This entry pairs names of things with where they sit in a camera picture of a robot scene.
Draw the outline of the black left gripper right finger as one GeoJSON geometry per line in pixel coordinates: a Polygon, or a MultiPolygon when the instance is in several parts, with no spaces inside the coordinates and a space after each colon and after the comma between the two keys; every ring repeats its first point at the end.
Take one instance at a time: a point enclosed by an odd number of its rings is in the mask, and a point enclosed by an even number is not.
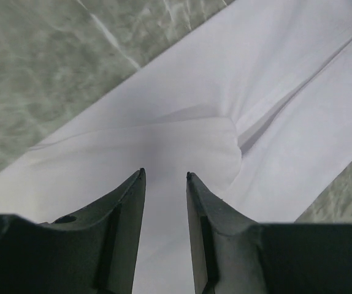
{"type": "Polygon", "coordinates": [[[186,177],[196,293],[352,293],[352,224],[260,224],[186,177]]]}

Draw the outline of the white t shirt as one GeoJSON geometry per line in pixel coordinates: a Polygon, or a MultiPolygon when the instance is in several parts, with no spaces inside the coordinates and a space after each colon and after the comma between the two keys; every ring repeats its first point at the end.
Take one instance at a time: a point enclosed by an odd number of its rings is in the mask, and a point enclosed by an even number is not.
{"type": "Polygon", "coordinates": [[[0,172],[0,214],[50,222],[140,168],[133,293],[193,293],[186,175],[296,220],[352,161],[352,1],[235,1],[0,172]]]}

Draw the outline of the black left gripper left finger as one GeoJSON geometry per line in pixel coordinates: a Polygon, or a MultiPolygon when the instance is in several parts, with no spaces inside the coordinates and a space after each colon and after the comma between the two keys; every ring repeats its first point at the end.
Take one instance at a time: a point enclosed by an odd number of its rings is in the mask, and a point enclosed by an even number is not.
{"type": "Polygon", "coordinates": [[[0,293],[131,293],[146,173],[52,223],[0,214],[0,293]]]}

